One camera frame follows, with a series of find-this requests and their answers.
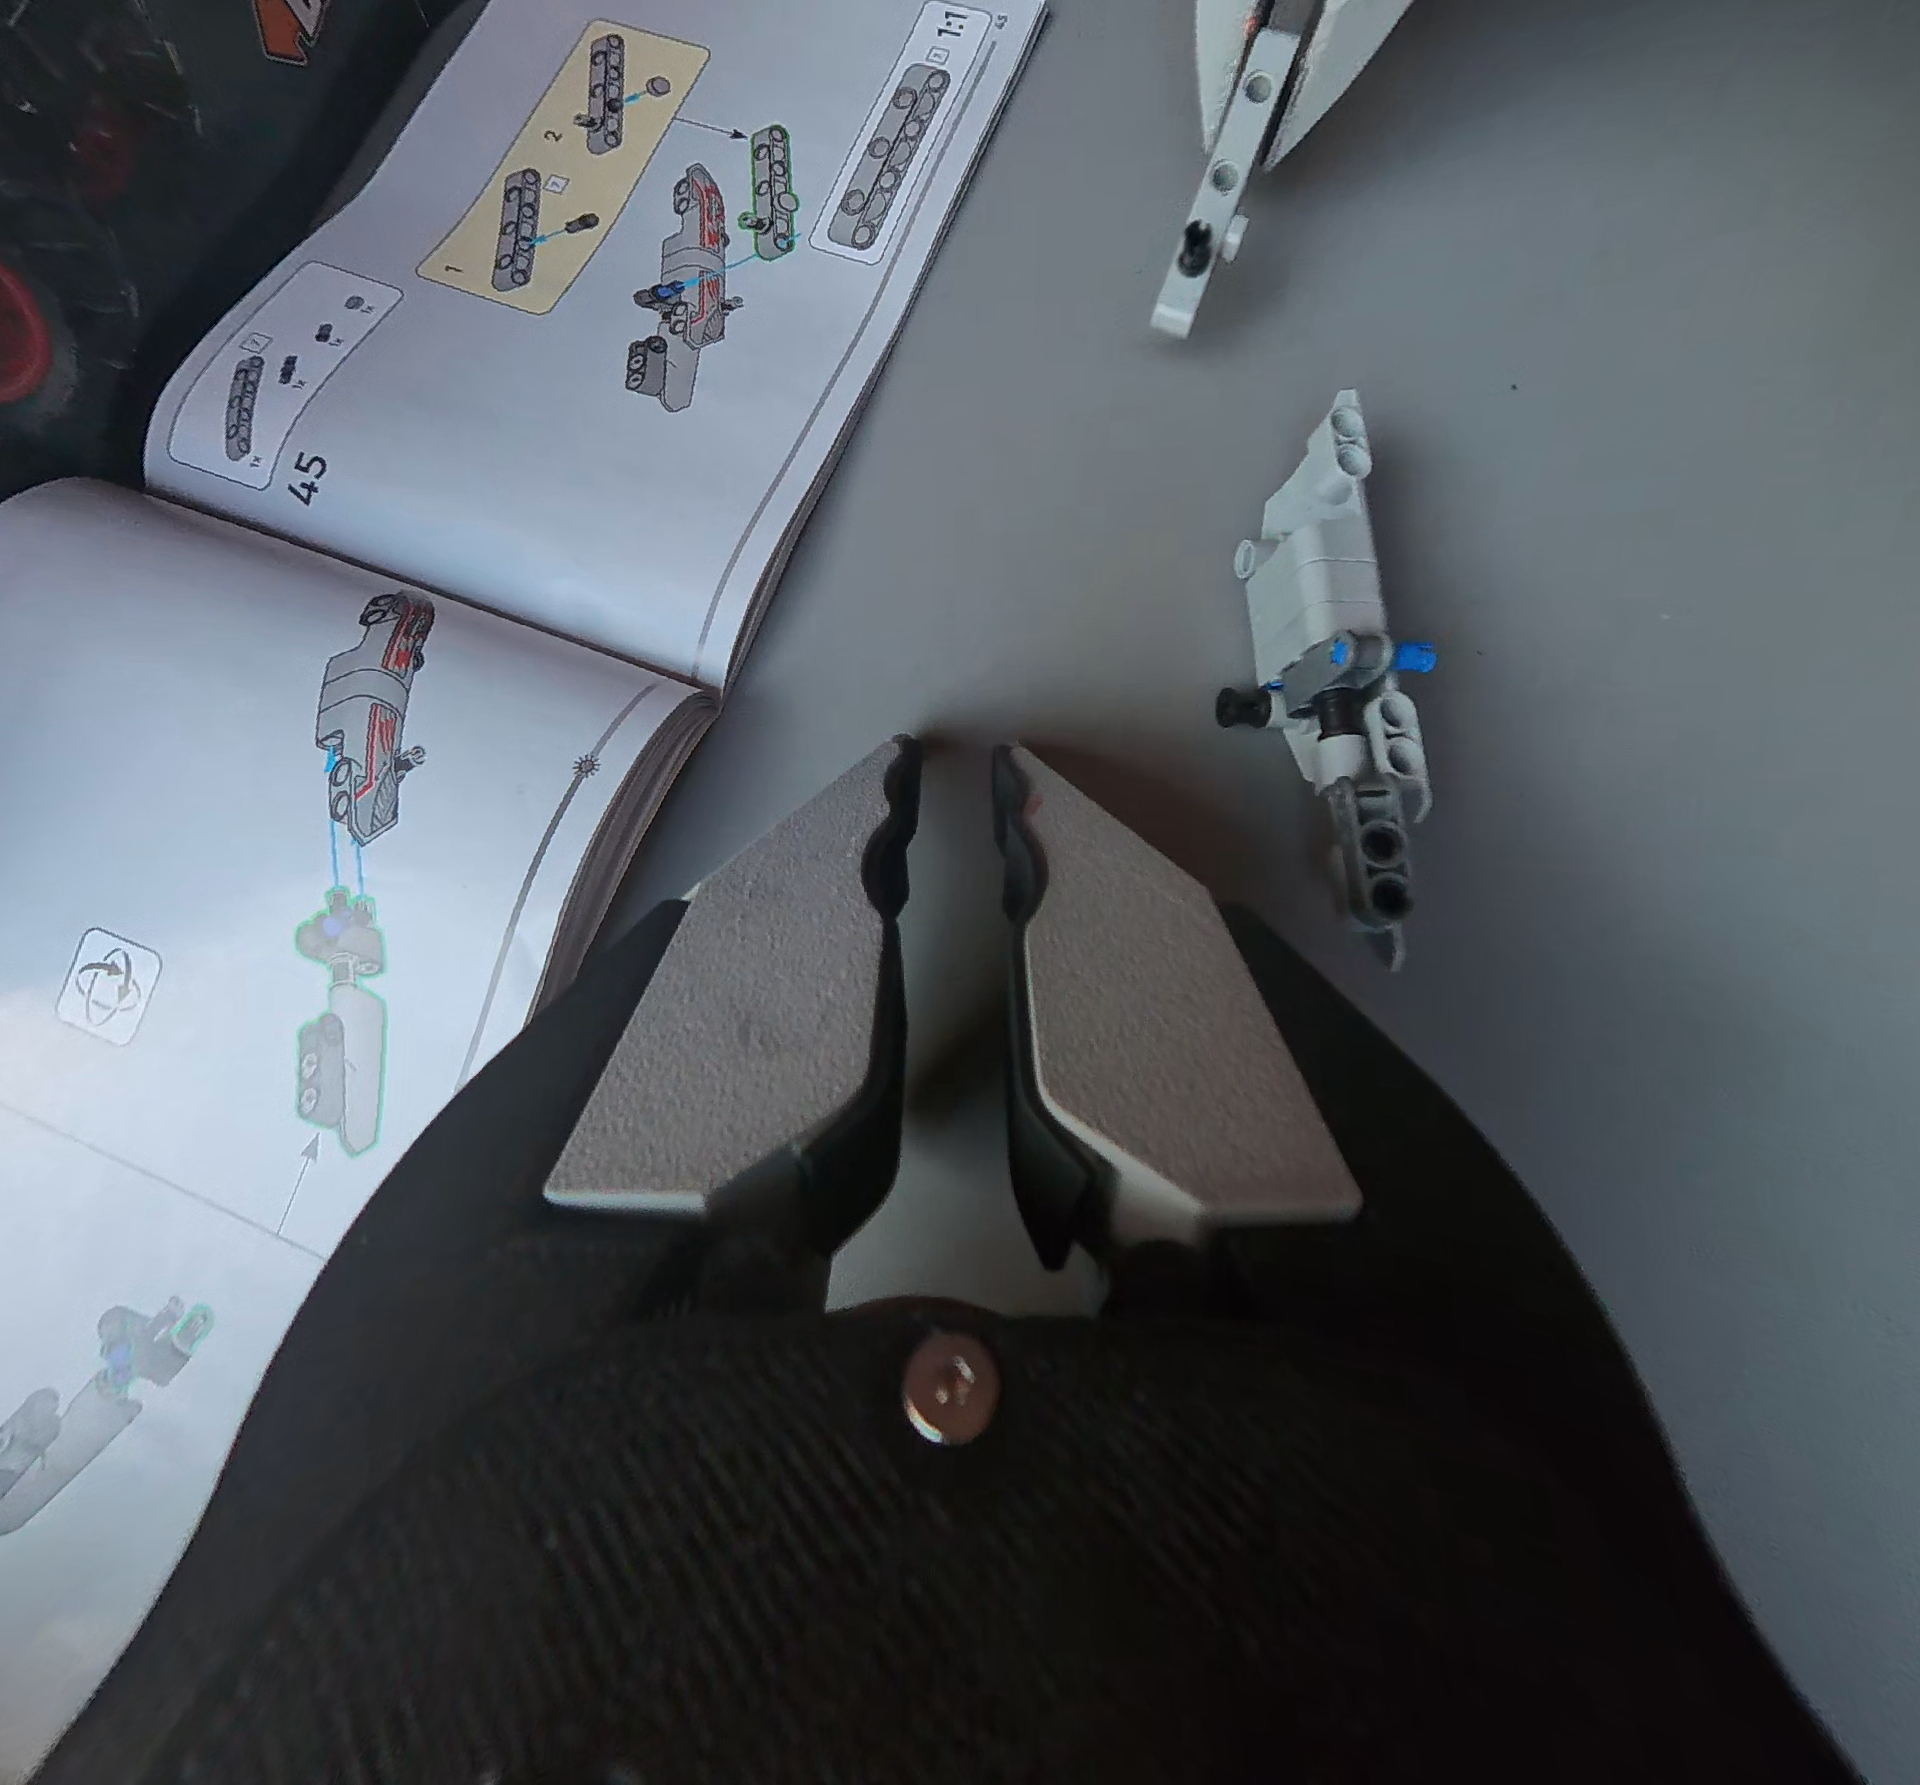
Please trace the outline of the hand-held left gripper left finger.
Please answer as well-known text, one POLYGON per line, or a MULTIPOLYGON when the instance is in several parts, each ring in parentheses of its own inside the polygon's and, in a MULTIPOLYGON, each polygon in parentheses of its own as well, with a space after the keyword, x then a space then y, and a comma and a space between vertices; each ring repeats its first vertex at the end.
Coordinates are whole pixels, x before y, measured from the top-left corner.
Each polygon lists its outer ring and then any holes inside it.
POLYGON ((543 1195, 829 1265, 900 1171, 923 744, 900 734, 685 900, 543 1195))

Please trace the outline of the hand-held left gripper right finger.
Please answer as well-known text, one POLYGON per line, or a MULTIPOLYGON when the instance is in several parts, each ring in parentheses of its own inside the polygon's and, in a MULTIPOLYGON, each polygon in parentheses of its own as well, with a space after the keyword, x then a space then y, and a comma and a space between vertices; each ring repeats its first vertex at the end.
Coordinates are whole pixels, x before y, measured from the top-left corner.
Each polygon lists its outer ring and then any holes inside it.
POLYGON ((990 763, 1012 1188, 1043 1270, 1344 1223, 1361 1188, 1208 887, 1042 760, 990 763))

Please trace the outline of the grey lego beam with pins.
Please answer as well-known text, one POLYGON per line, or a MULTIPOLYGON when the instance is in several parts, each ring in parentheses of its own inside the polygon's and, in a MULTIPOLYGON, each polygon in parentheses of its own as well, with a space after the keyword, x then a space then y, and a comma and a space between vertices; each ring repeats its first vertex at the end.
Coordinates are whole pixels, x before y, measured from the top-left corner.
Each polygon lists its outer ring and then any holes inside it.
POLYGON ((1275 24, 1252 36, 1153 305, 1155 333, 1188 338, 1215 272, 1236 259, 1247 234, 1244 199, 1281 131, 1300 47, 1300 33, 1275 24))

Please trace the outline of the grey technic sub-assembly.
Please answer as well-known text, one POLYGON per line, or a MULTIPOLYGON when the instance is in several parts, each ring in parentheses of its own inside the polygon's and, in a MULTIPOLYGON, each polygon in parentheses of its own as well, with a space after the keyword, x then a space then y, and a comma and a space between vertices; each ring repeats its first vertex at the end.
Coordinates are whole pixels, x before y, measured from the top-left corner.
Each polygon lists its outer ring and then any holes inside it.
POLYGON ((1437 653, 1395 637, 1366 482, 1375 447, 1357 389, 1334 395, 1300 463, 1235 551, 1254 682, 1215 696, 1219 726, 1283 734, 1330 821, 1330 886, 1379 962, 1404 966, 1414 905, 1413 828, 1433 780, 1408 678, 1437 653))

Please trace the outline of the lego instruction booklet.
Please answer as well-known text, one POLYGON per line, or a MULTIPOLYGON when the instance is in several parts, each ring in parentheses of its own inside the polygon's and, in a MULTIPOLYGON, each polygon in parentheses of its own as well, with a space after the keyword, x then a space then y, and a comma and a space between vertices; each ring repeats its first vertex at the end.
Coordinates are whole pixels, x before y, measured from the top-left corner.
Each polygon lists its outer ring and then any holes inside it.
POLYGON ((323 1262, 567 986, 1046 0, 487 0, 5 503, 5 1602, 165 1578, 323 1262))

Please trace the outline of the dark printed lego set box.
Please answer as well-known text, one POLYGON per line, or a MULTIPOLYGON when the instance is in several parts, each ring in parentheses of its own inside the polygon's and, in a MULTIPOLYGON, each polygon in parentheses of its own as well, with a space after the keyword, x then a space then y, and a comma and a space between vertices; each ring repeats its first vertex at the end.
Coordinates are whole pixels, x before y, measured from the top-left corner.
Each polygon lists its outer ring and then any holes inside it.
POLYGON ((3 493, 133 480, 458 0, 3 0, 3 493))

